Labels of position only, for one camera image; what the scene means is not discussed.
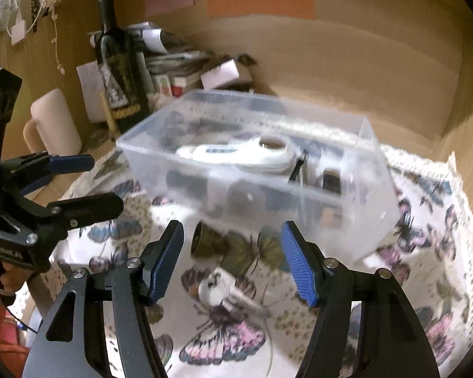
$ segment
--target key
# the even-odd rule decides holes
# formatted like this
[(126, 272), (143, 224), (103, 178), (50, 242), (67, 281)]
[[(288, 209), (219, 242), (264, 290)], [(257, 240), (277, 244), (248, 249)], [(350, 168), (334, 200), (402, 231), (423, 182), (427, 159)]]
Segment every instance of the key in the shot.
[(212, 307), (222, 305), (230, 313), (247, 309), (260, 318), (269, 318), (270, 310), (247, 297), (235, 286), (235, 277), (218, 267), (198, 287), (200, 301)]

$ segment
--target wine bottle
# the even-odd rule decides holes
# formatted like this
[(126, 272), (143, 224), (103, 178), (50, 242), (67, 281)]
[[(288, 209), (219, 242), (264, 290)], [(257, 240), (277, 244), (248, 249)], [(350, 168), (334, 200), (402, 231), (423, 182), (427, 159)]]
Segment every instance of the wine bottle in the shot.
[(149, 115), (129, 35), (117, 26), (114, 0), (98, 0), (102, 33), (96, 59), (103, 76), (109, 107), (122, 134)]

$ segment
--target transparent plastic container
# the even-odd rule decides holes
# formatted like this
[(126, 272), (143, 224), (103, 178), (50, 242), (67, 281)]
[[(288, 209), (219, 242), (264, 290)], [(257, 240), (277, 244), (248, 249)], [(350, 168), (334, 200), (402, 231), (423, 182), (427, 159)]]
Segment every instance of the transparent plastic container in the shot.
[[(232, 163), (238, 164), (224, 163), (227, 155), (209, 155), (207, 162), (177, 153), (186, 146), (250, 140), (261, 144), (256, 138), (278, 138), (286, 144), (295, 155), (287, 169), (270, 173), (261, 165), (247, 166), (245, 155), (254, 155), (254, 147), (244, 157), (241, 152), (235, 157)], [(265, 225), (279, 230), (293, 220), (308, 241), (342, 261), (354, 262), (373, 251), (400, 216), (368, 120), (320, 105), (195, 90), (128, 131), (117, 146), (152, 197), (167, 195), (236, 230), (259, 232)], [(305, 152), (308, 159), (291, 183), (290, 175)], [(333, 175), (339, 176), (340, 192), (322, 187)]]

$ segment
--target metal screw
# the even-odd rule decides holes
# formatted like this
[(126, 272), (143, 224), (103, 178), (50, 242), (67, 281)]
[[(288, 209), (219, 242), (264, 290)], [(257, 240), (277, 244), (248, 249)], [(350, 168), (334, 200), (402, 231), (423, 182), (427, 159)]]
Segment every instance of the metal screw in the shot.
[(36, 233), (30, 233), (27, 237), (26, 237), (26, 243), (27, 244), (35, 244), (39, 241), (39, 236), (38, 234)]
[(84, 267), (79, 267), (78, 269), (75, 269), (75, 271), (73, 272), (73, 276), (76, 279), (81, 279), (82, 277), (86, 275), (86, 273), (87, 273), (87, 270)]
[(324, 260), (324, 265), (328, 267), (328, 269), (336, 269), (340, 263), (337, 259), (332, 259), (329, 257), (328, 259)]
[(378, 269), (378, 275), (383, 279), (390, 279), (392, 277), (392, 272), (387, 269)]
[(126, 262), (126, 266), (129, 269), (136, 269), (138, 266), (142, 264), (142, 260), (140, 260), (138, 257), (132, 257)]

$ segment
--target orange cloth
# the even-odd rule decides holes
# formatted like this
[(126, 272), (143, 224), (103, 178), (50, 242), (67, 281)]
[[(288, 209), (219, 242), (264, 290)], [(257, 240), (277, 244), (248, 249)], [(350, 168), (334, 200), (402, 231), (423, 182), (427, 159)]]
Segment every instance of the orange cloth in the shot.
[[(0, 307), (0, 328), (5, 319), (5, 308)], [(29, 348), (17, 344), (9, 344), (0, 339), (0, 359), (16, 378), (21, 378), (25, 367)]]

